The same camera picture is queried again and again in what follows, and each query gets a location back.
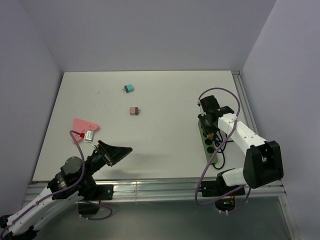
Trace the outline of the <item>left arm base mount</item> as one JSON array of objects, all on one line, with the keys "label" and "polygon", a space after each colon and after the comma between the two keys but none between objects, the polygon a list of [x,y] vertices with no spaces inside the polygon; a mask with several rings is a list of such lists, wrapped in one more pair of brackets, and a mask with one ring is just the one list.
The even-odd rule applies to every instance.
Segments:
[{"label": "left arm base mount", "polygon": [[[95,188],[84,193],[84,200],[89,202],[97,201],[100,205],[102,201],[110,201],[113,198],[114,186],[112,184],[99,184]],[[82,216],[93,218],[101,209],[88,203],[78,203],[78,213]]]}]

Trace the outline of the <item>yellow plug adapter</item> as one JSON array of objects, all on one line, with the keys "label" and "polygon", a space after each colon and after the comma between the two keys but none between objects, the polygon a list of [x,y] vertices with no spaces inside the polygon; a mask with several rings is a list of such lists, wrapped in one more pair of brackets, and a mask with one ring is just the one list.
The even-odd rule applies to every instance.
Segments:
[{"label": "yellow plug adapter", "polygon": [[207,138],[212,138],[213,136],[214,136],[213,133],[210,133],[210,134],[207,134],[207,135],[206,135]]}]

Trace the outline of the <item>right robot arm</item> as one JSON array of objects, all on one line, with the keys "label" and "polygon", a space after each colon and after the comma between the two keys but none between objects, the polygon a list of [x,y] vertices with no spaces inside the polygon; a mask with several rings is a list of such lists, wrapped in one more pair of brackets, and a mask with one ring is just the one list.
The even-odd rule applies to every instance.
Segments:
[{"label": "right robot arm", "polygon": [[257,189],[284,177],[281,148],[276,141],[254,133],[230,107],[220,106],[213,95],[199,100],[198,105],[202,108],[198,119],[204,135],[210,137],[222,131],[244,153],[243,167],[218,173],[212,187],[201,183],[203,189],[213,190],[217,196],[227,195],[240,186]]}]

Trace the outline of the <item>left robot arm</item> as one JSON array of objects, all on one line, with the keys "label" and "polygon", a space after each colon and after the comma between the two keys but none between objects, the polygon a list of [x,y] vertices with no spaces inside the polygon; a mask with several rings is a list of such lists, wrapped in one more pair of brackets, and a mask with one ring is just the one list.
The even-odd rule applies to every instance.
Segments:
[{"label": "left robot arm", "polygon": [[131,147],[112,146],[101,140],[88,157],[72,156],[37,197],[19,212],[0,218],[2,240],[32,240],[57,214],[76,202],[98,197],[94,173],[105,165],[113,167],[129,155]]}]

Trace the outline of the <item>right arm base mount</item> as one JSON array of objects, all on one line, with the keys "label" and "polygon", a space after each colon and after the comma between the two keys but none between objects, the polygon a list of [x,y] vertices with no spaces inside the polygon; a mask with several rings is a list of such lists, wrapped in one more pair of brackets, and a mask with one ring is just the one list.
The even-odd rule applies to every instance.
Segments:
[{"label": "right arm base mount", "polygon": [[[220,183],[218,180],[202,181],[199,192],[201,192],[202,197],[220,197],[237,187],[239,186],[227,186],[224,183]],[[241,188],[229,194],[227,198],[216,201],[215,206],[220,211],[232,211],[236,207],[236,196],[244,196],[245,193],[245,189]]]}]

